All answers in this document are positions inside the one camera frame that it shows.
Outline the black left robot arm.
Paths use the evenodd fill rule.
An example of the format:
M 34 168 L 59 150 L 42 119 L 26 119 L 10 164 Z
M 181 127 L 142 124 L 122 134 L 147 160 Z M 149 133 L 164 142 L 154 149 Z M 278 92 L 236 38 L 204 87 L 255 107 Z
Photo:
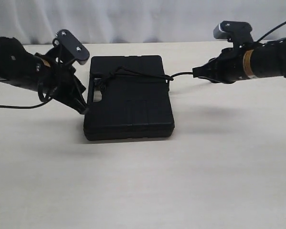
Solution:
M 0 82 L 35 91 L 43 106 L 56 100 L 84 115 L 88 106 L 83 98 L 85 87 L 76 77 L 75 61 L 63 42 L 46 54 L 29 53 L 16 38 L 0 37 Z

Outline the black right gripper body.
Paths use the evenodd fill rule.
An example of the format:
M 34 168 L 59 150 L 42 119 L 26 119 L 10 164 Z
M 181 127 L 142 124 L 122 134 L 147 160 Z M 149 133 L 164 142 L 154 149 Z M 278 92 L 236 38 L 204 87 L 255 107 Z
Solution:
M 246 49 L 241 47 L 236 51 L 237 55 L 231 58 L 234 54 L 234 48 L 224 48 L 218 57 L 212 58 L 212 61 L 216 62 L 214 67 L 217 70 L 212 83 L 234 83 L 247 80 L 243 70 L 243 55 L 245 51 Z

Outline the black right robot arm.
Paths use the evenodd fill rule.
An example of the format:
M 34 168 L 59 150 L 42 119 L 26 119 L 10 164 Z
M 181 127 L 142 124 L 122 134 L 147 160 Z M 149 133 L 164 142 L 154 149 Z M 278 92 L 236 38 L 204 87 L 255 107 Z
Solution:
M 279 76 L 286 78 L 286 38 L 224 48 L 218 57 L 193 68 L 192 73 L 194 77 L 223 84 Z

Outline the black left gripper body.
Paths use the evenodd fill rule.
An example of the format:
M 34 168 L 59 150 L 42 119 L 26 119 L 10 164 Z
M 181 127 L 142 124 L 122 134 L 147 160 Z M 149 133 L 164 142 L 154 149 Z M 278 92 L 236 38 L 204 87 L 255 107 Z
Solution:
M 85 105 L 82 95 L 85 87 L 75 76 L 74 56 L 65 47 L 54 47 L 36 56 L 43 61 L 46 71 L 37 83 L 40 101 L 46 103 L 55 99 L 65 105 Z

